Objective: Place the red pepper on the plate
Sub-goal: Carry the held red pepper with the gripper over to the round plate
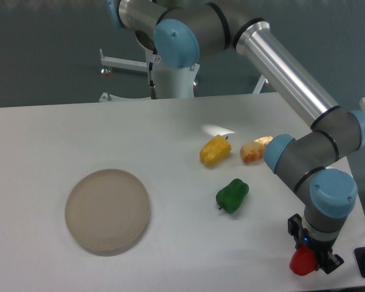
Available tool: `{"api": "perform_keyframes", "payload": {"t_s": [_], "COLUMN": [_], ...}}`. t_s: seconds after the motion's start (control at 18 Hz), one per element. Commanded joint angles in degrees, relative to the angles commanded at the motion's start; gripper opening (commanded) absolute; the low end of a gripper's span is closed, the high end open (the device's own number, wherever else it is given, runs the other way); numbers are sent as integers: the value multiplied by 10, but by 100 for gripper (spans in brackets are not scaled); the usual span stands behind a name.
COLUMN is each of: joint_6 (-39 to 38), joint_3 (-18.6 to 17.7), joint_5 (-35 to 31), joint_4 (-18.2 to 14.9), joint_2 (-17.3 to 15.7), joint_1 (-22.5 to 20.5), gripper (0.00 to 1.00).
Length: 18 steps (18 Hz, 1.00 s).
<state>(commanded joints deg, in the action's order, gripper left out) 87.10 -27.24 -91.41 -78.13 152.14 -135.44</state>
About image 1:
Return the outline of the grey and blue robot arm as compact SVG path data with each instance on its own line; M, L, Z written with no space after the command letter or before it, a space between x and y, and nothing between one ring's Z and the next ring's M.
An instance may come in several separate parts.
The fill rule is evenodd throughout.
M295 139L276 136L265 148L267 166L304 203L288 219L296 251L290 269L304 276L342 265L333 245L351 213L357 185L332 164L365 145L365 113L344 111L270 31L269 23L235 1L108 1L114 25L130 29L149 52L152 99L190 97L184 81L201 59L233 48L246 56L310 127Z

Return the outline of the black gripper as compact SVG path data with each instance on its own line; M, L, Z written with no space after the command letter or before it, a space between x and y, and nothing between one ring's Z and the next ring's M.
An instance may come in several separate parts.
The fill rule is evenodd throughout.
M337 236L314 234L303 228L302 217L299 214L290 217L287 226L288 233L294 238L296 249L304 246L313 251L317 262L316 271L321 269L330 274L344 263L342 257L332 252Z

